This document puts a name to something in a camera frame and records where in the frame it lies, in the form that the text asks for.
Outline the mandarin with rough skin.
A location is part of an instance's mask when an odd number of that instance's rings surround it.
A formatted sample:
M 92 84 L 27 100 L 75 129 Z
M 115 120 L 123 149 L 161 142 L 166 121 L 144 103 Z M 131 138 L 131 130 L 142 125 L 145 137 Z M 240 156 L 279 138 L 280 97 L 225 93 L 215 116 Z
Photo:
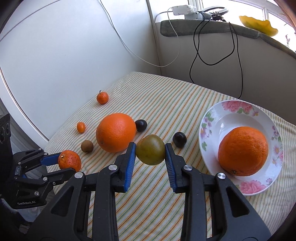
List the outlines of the mandarin with rough skin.
M 76 172 L 81 170 L 81 159 L 79 155 L 71 150 L 62 151 L 58 157 L 60 169 L 73 168 Z

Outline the small mandarin with stem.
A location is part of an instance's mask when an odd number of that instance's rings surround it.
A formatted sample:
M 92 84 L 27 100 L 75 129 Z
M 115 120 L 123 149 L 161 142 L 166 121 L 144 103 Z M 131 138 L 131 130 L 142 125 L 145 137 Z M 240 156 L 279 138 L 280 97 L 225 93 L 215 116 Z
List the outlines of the small mandarin with stem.
M 99 104 L 106 104 L 109 100 L 109 95 L 105 91 L 99 91 L 96 100 Z

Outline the striped tablecloth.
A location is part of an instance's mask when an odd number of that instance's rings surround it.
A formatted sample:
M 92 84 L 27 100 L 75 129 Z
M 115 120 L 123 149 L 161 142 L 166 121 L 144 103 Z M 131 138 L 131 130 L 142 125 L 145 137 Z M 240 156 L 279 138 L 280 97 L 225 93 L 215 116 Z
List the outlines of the striped tablecloth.
M 79 154 L 82 171 L 100 171 L 116 159 L 99 145 L 90 154 L 81 151 L 84 140 L 96 142 L 99 122 L 112 113 L 125 113 L 134 120 L 147 121 L 144 133 L 158 135 L 171 142 L 174 133 L 184 132 L 187 143 L 175 153 L 202 173 L 207 168 L 199 148 L 199 125 L 206 111 L 229 96 L 181 80 L 147 73 L 133 72 L 107 88 L 109 101 L 105 105 L 92 98 L 74 112 L 50 138 L 44 150 L 49 153 L 72 150 Z M 267 111 L 275 122 L 283 142 L 282 170 L 273 185 L 248 201 L 261 216 L 271 233 L 276 232 L 295 204 L 295 125 Z M 84 122 L 84 133 L 77 124 Z M 179 240 L 183 223 L 184 195 L 175 194 L 169 184 L 165 164 L 148 166 L 135 162 L 132 183 L 127 193 L 116 195 L 116 215 L 120 240 Z

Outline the brown longan fruit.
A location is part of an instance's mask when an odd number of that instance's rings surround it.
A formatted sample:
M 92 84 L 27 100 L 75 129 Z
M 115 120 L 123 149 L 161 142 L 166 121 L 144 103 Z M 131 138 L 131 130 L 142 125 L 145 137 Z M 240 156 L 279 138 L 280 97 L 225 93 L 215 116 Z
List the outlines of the brown longan fruit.
M 80 147 L 84 153 L 90 153 L 93 151 L 94 145 L 90 140 L 84 140 Z

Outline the white floral plate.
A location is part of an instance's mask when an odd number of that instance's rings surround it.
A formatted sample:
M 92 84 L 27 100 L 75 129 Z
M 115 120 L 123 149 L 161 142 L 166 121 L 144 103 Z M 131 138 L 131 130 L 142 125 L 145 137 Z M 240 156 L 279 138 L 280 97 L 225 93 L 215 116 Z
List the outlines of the white floral plate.
M 263 167 L 250 176 L 237 176 L 224 170 L 218 162 L 218 148 L 234 128 L 248 126 L 261 131 L 267 139 L 268 156 Z M 278 178 L 283 162 L 283 144 L 275 122 L 260 108 L 242 100 L 225 100 L 210 107 L 202 118 L 199 146 L 210 172 L 225 173 L 245 196 L 264 192 Z

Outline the white power adapter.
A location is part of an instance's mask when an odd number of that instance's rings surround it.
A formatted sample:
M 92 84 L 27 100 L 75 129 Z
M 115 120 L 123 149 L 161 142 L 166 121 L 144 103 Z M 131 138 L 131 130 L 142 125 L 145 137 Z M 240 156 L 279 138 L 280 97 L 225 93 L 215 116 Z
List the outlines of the white power adapter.
M 173 15 L 179 16 L 184 15 L 185 20 L 210 20 L 211 15 L 204 11 L 197 11 L 195 6 L 182 5 L 172 7 Z

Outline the grey windowsill cushion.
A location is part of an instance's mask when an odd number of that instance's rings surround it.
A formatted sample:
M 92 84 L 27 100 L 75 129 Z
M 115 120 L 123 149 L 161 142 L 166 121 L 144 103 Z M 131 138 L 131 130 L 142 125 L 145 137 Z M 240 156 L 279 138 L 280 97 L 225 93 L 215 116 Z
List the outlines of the grey windowsill cushion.
M 165 37 L 176 37 L 176 34 L 173 29 L 175 29 L 178 36 L 188 36 L 193 35 L 196 27 L 201 24 L 197 29 L 196 33 L 201 30 L 201 34 L 213 34 L 213 33 L 227 33 L 230 32 L 230 26 L 227 22 L 218 22 L 218 21 L 208 21 L 202 22 L 201 20 L 165 20 L 160 23 L 160 34 Z M 272 37 L 267 36 L 264 33 L 261 33 L 257 30 L 253 30 L 247 27 L 232 25 L 234 28 L 234 33 L 237 35 L 250 38 L 250 39 L 262 39 L 267 44 L 277 48 L 288 55 L 292 56 L 295 59 L 295 52 L 281 44 Z

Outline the yellow bowl on sill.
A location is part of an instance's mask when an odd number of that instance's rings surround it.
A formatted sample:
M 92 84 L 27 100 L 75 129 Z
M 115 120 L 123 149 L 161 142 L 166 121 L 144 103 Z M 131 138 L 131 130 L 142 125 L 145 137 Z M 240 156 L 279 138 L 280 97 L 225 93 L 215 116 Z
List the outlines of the yellow bowl on sill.
M 262 21 L 248 16 L 239 16 L 239 19 L 245 27 L 257 30 L 269 37 L 273 37 L 278 34 L 278 29 L 273 28 L 269 20 Z

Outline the green-yellow round fruit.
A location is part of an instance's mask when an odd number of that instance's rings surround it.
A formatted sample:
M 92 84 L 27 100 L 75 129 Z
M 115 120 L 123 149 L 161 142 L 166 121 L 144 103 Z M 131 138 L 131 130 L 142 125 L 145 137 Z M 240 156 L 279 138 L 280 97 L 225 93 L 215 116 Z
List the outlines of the green-yellow round fruit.
M 148 135 L 137 143 L 135 154 L 144 164 L 155 166 L 165 159 L 165 144 L 157 135 Z

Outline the large smooth orange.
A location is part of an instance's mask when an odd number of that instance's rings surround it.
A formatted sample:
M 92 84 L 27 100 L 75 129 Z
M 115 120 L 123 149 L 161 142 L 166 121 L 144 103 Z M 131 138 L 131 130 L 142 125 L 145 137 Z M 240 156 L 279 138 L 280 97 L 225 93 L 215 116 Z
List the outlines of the large smooth orange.
M 106 116 L 98 125 L 96 140 L 106 152 L 117 153 L 128 147 L 136 132 L 135 122 L 130 116 L 113 113 Z

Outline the small orange kumquat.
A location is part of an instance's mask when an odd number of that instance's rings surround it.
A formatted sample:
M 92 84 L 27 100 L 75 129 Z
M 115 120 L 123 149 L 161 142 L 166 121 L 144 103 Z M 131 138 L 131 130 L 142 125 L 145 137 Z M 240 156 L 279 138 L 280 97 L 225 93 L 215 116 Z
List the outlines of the small orange kumquat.
M 84 133 L 85 130 L 86 130 L 86 125 L 85 125 L 84 122 L 79 122 L 79 123 L 77 124 L 76 128 L 77 128 L 77 131 L 78 131 L 79 133 Z

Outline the large bumpy orange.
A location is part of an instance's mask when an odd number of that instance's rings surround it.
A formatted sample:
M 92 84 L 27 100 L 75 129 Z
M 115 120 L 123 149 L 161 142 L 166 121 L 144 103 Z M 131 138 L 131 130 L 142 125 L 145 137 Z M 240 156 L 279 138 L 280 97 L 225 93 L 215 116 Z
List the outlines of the large bumpy orange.
M 220 166 L 235 176 L 251 176 L 258 172 L 268 157 L 265 135 L 248 126 L 234 128 L 218 148 Z

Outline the dark plum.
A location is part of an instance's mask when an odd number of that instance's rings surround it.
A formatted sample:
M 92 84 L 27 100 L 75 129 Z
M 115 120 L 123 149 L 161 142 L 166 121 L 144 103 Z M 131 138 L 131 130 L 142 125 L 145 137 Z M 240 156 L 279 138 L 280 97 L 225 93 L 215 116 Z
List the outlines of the dark plum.
M 176 132 L 173 135 L 173 142 L 178 148 L 183 148 L 187 143 L 187 137 L 182 132 Z
M 144 132 L 147 128 L 147 122 L 145 120 L 136 120 L 135 121 L 137 132 Z

